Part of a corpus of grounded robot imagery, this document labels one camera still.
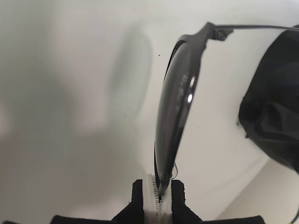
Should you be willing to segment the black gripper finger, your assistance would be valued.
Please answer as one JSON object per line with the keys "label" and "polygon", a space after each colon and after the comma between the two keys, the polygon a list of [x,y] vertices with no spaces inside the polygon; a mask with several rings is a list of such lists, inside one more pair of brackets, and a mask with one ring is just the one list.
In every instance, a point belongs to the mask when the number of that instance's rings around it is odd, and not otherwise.
{"label": "black gripper finger", "polygon": [[172,223],[200,224],[201,218],[185,204],[185,187],[180,180],[171,181]]}
{"label": "black gripper finger", "polygon": [[131,202],[112,220],[117,224],[161,224],[163,222],[155,176],[146,175],[133,183]]}

